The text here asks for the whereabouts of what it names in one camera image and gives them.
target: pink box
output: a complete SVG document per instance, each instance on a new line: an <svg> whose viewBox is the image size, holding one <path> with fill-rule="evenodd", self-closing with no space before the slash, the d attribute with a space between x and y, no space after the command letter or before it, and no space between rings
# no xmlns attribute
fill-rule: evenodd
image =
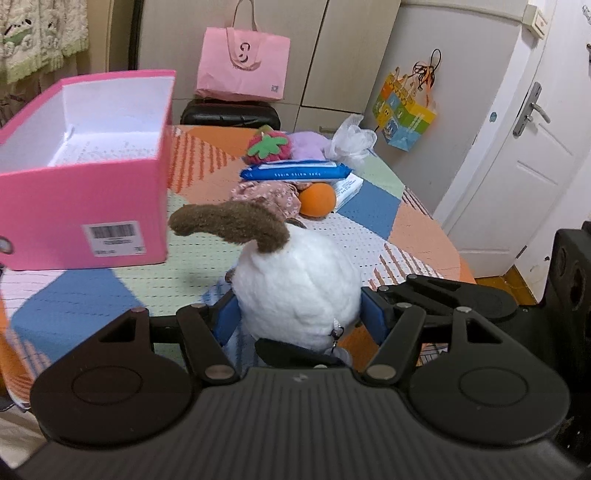
<svg viewBox="0 0 591 480"><path fill-rule="evenodd" d="M60 270L166 260L175 75L63 79L0 130L0 263Z"/></svg>

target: black printed logo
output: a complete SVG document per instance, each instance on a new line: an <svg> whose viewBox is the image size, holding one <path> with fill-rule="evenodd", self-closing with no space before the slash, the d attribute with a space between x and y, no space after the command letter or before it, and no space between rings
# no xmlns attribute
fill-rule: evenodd
<svg viewBox="0 0 591 480"><path fill-rule="evenodd" d="M240 63L246 63L248 61L248 54L245 52L250 51L250 49L251 45L248 42L244 41L240 44L240 50L242 51L242 53L238 56Z"/></svg>

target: strawberry plush toy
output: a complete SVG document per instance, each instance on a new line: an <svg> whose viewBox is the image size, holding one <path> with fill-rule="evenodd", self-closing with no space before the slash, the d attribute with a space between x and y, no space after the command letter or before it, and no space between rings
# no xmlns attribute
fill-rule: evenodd
<svg viewBox="0 0 591 480"><path fill-rule="evenodd" d="M291 142L287 135L270 127L262 128L248 142L244 159L249 165L291 158Z"/></svg>

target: light switch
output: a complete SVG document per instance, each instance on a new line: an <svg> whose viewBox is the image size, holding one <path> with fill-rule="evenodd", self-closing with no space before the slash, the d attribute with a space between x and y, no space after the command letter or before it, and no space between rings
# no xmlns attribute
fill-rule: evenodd
<svg viewBox="0 0 591 480"><path fill-rule="evenodd" d="M536 37L545 39L548 34L548 21L544 18L544 14L540 7L536 5L528 5L525 7L522 23L532 32Z"/></svg>

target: orange ball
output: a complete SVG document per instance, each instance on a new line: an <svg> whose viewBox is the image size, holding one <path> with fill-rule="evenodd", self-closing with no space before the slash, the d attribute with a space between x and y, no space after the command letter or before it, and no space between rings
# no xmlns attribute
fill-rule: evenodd
<svg viewBox="0 0 591 480"><path fill-rule="evenodd" d="M313 183L300 193L300 213L308 217L324 217L336 205L336 193L328 183Z"/></svg>

